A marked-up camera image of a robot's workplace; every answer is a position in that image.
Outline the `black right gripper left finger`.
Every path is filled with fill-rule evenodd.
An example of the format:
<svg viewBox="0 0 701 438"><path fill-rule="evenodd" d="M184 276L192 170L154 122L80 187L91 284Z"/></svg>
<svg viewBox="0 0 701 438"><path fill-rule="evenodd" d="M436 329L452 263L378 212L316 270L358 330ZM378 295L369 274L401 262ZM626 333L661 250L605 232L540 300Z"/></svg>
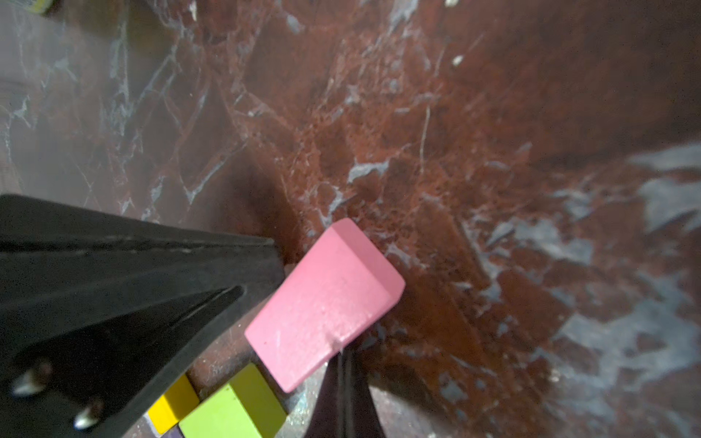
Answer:
<svg viewBox="0 0 701 438"><path fill-rule="evenodd" d="M120 437L285 277L275 242L1 198L1 434Z"/></svg>

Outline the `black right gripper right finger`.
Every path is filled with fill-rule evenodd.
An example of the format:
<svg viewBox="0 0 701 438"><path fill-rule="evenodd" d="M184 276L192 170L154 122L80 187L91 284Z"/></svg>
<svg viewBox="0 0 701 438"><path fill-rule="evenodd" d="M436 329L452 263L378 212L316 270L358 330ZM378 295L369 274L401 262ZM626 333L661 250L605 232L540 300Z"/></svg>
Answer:
<svg viewBox="0 0 701 438"><path fill-rule="evenodd" d="M343 350L329 361L304 437L385 438L354 350Z"/></svg>

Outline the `yellow block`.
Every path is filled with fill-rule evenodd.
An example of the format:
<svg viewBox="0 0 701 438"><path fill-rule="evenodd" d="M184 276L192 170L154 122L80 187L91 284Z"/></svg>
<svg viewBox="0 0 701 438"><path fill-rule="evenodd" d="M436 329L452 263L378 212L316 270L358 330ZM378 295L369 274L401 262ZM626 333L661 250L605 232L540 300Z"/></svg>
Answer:
<svg viewBox="0 0 701 438"><path fill-rule="evenodd" d="M200 404L200 399L186 374L148 409L145 418L157 437L165 435Z"/></svg>

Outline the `pink small block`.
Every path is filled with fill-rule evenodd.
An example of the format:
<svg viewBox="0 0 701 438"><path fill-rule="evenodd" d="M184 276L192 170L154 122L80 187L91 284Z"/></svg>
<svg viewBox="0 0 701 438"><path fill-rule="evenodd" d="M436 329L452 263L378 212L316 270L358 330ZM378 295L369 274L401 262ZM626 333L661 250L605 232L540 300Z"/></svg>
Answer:
<svg viewBox="0 0 701 438"><path fill-rule="evenodd" d="M332 224L245 331L269 374L296 390L401 299L405 280L351 219Z"/></svg>

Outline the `small purple cube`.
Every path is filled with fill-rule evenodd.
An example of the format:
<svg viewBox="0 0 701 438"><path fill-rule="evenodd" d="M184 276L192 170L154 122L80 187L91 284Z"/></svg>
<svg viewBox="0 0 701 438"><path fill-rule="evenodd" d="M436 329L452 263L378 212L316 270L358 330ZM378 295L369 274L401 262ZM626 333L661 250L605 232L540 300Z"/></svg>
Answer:
<svg viewBox="0 0 701 438"><path fill-rule="evenodd" d="M161 438L184 438L184 435L178 425L167 431Z"/></svg>

